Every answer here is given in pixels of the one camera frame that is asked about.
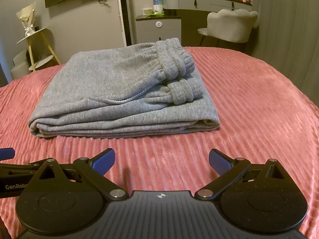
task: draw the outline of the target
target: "side table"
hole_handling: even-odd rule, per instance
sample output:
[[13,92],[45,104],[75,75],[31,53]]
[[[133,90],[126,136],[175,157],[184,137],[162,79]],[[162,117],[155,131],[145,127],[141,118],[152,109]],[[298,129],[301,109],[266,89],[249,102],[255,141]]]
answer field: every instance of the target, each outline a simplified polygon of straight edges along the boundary
[[28,41],[28,50],[29,50],[30,60],[31,60],[31,66],[32,66],[32,70],[33,70],[33,71],[35,71],[35,63],[34,63],[33,54],[32,54],[32,49],[31,49],[31,38],[30,38],[30,37],[31,37],[32,35],[38,33],[38,32],[40,33],[42,39],[44,40],[44,43],[47,45],[47,48],[50,50],[50,52],[51,52],[52,56],[54,57],[54,59],[56,60],[56,62],[57,62],[59,65],[61,64],[60,60],[58,59],[58,57],[56,56],[56,54],[55,54],[55,52],[53,51],[52,47],[50,46],[49,42],[47,41],[47,38],[44,36],[44,33],[42,32],[44,29],[46,29],[46,28],[42,28],[42,29],[36,31],[35,33],[31,34],[30,36],[24,37],[23,39],[21,39],[21,40],[19,40],[19,41],[17,42],[17,44],[18,44],[18,43],[20,43],[21,41],[27,39],[27,41]]

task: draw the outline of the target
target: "vanity table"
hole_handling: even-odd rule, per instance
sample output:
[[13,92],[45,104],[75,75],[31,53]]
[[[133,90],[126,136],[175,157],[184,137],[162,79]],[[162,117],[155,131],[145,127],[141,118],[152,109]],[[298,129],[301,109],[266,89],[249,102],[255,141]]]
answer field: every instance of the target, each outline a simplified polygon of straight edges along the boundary
[[235,0],[163,0],[163,8],[166,10],[196,10],[219,12],[221,9],[252,11],[252,6]]

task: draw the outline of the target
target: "round tabletop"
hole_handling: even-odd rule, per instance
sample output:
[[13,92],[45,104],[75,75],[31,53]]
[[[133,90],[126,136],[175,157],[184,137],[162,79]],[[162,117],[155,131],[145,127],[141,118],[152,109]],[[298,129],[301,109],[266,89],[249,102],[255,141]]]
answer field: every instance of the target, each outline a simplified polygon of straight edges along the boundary
[[[31,35],[29,35],[29,36],[27,36],[27,37],[30,37],[30,36],[32,36],[32,35],[34,35],[34,34],[40,32],[40,31],[42,31],[42,30],[44,30],[44,29],[46,29],[46,28],[39,29],[38,31],[34,32],[33,34],[31,34]],[[27,37],[24,37],[23,39],[19,40],[19,41],[17,42],[17,44],[19,44],[22,40],[25,40]]]

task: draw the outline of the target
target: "ribbed pink bedspread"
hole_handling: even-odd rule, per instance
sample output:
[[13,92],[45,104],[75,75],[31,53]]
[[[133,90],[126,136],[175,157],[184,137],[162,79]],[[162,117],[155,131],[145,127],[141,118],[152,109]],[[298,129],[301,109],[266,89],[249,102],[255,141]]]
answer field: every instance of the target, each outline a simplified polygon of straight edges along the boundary
[[[6,163],[27,164],[53,157],[71,163],[106,148],[116,152],[107,178],[132,190],[196,190],[216,178],[208,163],[212,148],[252,163],[276,158],[308,201],[301,227],[319,238],[319,109],[286,77],[265,62],[221,48],[186,48],[193,56],[221,120],[216,131],[134,139],[88,139],[31,135],[28,119],[62,66],[36,71],[0,88],[0,148],[13,147]],[[12,238],[23,232],[16,198],[0,201],[0,215]]]

